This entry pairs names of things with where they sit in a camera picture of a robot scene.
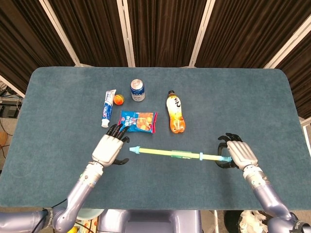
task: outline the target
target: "soda can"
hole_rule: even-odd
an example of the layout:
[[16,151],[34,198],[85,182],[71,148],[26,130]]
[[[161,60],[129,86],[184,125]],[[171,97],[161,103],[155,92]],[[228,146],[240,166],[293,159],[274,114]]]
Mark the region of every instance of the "soda can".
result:
[[140,79],[131,82],[131,92],[133,100],[139,102],[145,99],[145,85]]

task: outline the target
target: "toothpaste tube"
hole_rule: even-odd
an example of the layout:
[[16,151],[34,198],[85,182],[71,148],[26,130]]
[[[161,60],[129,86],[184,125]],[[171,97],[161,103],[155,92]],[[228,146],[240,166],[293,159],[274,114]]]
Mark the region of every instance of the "toothpaste tube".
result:
[[103,117],[102,117],[102,127],[104,128],[107,128],[108,123],[110,122],[113,98],[115,96],[115,93],[116,93],[116,90],[106,91],[105,104],[104,104]]

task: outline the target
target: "floor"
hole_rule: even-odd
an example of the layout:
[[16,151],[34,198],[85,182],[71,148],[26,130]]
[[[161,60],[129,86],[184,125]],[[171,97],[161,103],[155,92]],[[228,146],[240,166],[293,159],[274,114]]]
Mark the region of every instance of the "floor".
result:
[[[2,118],[2,124],[5,130],[9,134],[14,134],[14,130],[17,124],[17,119],[7,119]],[[8,136],[6,145],[11,143],[12,136]],[[9,147],[4,147],[4,154],[7,155]],[[5,163],[5,159],[2,155],[0,155],[0,169],[3,167]],[[36,211],[41,210],[41,208],[2,208],[0,207],[0,212],[20,212],[20,211]],[[294,211],[294,213],[300,218],[301,220],[311,223],[311,211]],[[205,233],[212,233],[214,232],[214,212],[209,210],[202,210],[201,211],[202,217],[202,226]],[[218,227],[220,233],[227,233],[228,231],[225,229],[224,225],[224,211],[218,211]],[[41,233],[52,233],[52,229],[44,229]]]

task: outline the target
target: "toothpaste cap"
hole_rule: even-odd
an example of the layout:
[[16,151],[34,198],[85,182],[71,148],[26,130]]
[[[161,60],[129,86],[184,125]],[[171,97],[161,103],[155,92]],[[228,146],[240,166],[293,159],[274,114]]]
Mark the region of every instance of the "toothpaste cap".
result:
[[109,122],[110,122],[110,120],[108,120],[108,119],[102,119],[102,127],[107,128]]

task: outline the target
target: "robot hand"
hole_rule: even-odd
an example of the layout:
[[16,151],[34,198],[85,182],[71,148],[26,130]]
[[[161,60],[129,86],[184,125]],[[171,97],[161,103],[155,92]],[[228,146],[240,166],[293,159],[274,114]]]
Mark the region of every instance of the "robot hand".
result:
[[123,146],[123,143],[130,142],[129,137],[124,137],[122,139],[129,126],[125,127],[122,131],[119,132],[122,126],[123,124],[115,124],[111,126],[108,132],[101,138],[92,154],[92,159],[95,162],[98,162],[104,167],[107,167],[112,164],[123,165],[129,160],[124,159],[120,161],[116,159],[121,147]]
[[250,147],[241,140],[241,138],[232,133],[226,133],[226,136],[220,136],[218,140],[224,140],[218,145],[218,155],[222,154],[223,148],[228,148],[232,157],[232,162],[221,163],[216,161],[216,164],[221,168],[237,167],[244,170],[249,165],[258,166],[258,159],[250,149]]

